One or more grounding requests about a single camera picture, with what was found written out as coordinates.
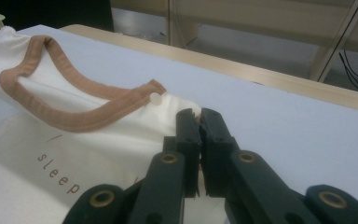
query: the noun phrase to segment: wrinkled fabric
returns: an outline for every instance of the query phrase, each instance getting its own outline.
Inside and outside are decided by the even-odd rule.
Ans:
[[[0,30],[0,76],[23,62],[30,39],[9,27]],[[100,184],[129,187],[145,176],[163,137],[175,135],[176,113],[192,108],[195,116],[200,114],[197,104],[165,91],[153,92],[152,99],[147,95],[143,105],[98,129],[71,132],[51,126],[38,117],[44,112],[39,110],[93,115],[131,91],[111,99],[89,94],[65,79],[53,61],[43,49],[33,73],[17,79],[16,85],[43,105],[36,112],[0,83],[0,99],[23,111],[0,124],[0,214],[5,213],[0,223],[60,223],[85,190]],[[186,200],[185,223],[223,223],[222,206],[217,199]]]

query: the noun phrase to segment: cloth fold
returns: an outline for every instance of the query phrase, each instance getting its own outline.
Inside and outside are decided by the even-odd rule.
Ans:
[[[0,213],[8,208],[1,203],[16,204],[12,219],[0,217],[0,223],[62,222],[85,190],[129,187],[145,176],[163,137],[175,135],[176,113],[200,114],[197,104],[156,80],[133,89],[94,82],[53,38],[18,35],[10,27],[0,30],[0,99],[24,112],[0,125]],[[191,205],[200,203],[190,203],[187,223],[205,212]],[[54,208],[37,213],[46,207]]]

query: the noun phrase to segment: screw hole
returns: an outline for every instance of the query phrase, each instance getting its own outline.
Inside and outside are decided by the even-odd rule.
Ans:
[[[158,213],[152,213],[146,217],[146,224],[160,224],[160,223],[162,223],[162,216]]]
[[[344,198],[330,191],[322,191],[319,193],[319,198],[322,202],[335,207],[335,208],[346,208],[348,206],[347,201]]]
[[[111,190],[96,192],[89,199],[89,203],[94,207],[105,207],[115,199],[115,194]]]
[[[173,154],[165,154],[161,157],[161,160],[165,163],[174,163],[176,162],[178,159],[175,155]]]
[[[244,162],[254,162],[255,161],[255,156],[246,152],[243,152],[240,154],[240,160],[244,161]]]
[[[295,213],[287,213],[284,218],[289,224],[304,224],[304,220]]]

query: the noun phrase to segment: black cable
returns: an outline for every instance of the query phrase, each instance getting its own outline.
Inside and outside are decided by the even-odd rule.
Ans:
[[[349,81],[358,90],[358,80],[353,76],[353,74],[351,73],[351,70],[345,64],[344,58],[341,53],[339,53],[339,58],[341,59],[342,64],[344,65],[345,72],[347,73],[347,77],[348,77]]]
[[[344,56],[345,56],[345,61],[347,62],[347,64],[348,64],[348,67],[350,68],[350,70],[358,77],[358,75],[353,71],[353,69],[351,68],[351,64],[350,64],[350,62],[349,62],[349,60],[348,60],[348,56],[347,56],[347,51],[346,50],[344,50]]]

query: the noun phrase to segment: white tabletop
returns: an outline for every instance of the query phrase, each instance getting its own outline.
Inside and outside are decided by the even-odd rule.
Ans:
[[[124,49],[45,26],[85,76],[132,88],[156,79],[172,94],[220,112],[242,149],[260,154],[304,194],[327,184],[358,199],[358,110],[258,85],[205,68]],[[18,113],[0,101],[0,120]]]

